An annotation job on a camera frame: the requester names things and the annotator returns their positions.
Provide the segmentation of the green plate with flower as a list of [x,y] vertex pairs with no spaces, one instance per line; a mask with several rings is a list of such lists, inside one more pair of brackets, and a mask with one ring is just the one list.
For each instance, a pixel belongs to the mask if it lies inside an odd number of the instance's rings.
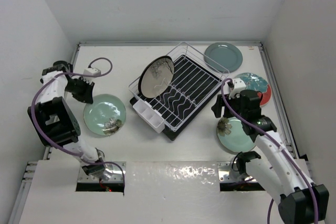
[[241,121],[236,117],[222,117],[217,123],[216,134],[221,144],[234,153],[249,152],[256,146],[245,134]]
[[127,117],[123,102],[111,94],[99,94],[93,97],[92,104],[86,104],[83,120],[94,134],[109,136],[115,134],[125,124]]

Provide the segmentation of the cream plate with branch design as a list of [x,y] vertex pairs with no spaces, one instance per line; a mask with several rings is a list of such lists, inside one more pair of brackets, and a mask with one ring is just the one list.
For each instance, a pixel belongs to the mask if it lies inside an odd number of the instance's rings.
[[146,98],[160,96],[171,84],[175,73],[174,62],[170,56],[153,60],[142,72],[138,91]]

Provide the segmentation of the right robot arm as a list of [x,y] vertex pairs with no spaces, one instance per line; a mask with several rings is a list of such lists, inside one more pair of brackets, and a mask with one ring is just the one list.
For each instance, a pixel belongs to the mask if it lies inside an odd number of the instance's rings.
[[291,156],[273,121],[262,114],[256,91],[243,90],[234,98],[219,94],[212,106],[215,117],[235,116],[244,133],[260,149],[239,152],[231,162],[231,178],[251,177],[272,197],[284,223],[325,220],[329,191],[317,185]]

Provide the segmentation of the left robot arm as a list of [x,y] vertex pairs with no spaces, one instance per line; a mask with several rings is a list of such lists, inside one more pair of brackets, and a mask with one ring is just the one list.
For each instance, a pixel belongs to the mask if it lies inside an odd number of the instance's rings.
[[101,71],[89,66],[79,78],[72,73],[73,65],[66,61],[56,61],[44,69],[40,80],[43,90],[27,113],[44,146],[59,145],[79,161],[87,176],[102,179],[106,170],[103,153],[81,137],[78,120],[65,101],[69,92],[77,101],[92,104],[92,79],[100,76]]

